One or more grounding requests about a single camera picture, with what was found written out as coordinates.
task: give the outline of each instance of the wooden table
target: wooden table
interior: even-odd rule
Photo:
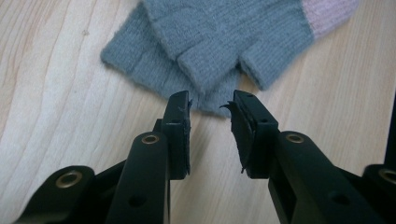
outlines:
[[[99,53],[136,5],[0,1],[0,222],[53,172],[126,159],[166,101],[107,69]],[[396,2],[362,0],[268,91],[244,78],[280,130],[310,136],[337,166],[381,163],[396,87]],[[191,175],[172,182],[172,223],[277,223],[266,180],[241,175],[230,120],[191,113]]]

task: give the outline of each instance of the black plastic part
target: black plastic part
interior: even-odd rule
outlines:
[[[181,91],[169,98],[163,115],[161,133],[169,143],[171,180],[184,179],[190,173],[190,107],[189,93]]]
[[[268,178],[269,164],[278,123],[262,103],[251,93],[234,91],[227,107],[232,114],[231,131],[236,140],[242,172],[250,178]]]
[[[270,187],[273,200],[278,201],[274,204],[288,203],[274,197],[279,193],[294,194],[296,198],[291,211],[282,206],[276,208],[279,219],[287,220],[282,223],[385,223],[309,137],[283,132],[277,142],[275,156],[290,187],[282,184]],[[278,177],[274,170],[270,179]]]
[[[53,173],[35,192],[17,223],[68,222],[87,196],[94,172],[69,166]]]
[[[136,137],[106,223],[169,223],[168,142],[162,133]]]
[[[394,222],[396,211],[396,172],[382,164],[369,165],[364,169],[363,195],[377,213],[388,222]]]

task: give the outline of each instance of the brass grommet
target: brass grommet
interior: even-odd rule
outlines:
[[[156,142],[160,141],[160,137],[154,134],[146,135],[142,138],[142,142],[144,144],[154,144]]]
[[[387,180],[388,182],[396,185],[396,172],[390,170],[390,169],[381,169],[378,171],[379,175]]]
[[[295,133],[290,133],[286,135],[286,139],[292,143],[303,143],[304,139],[299,135]]]
[[[60,189],[67,189],[76,185],[82,178],[82,173],[79,171],[69,171],[64,175],[61,175],[56,180],[56,187]]]

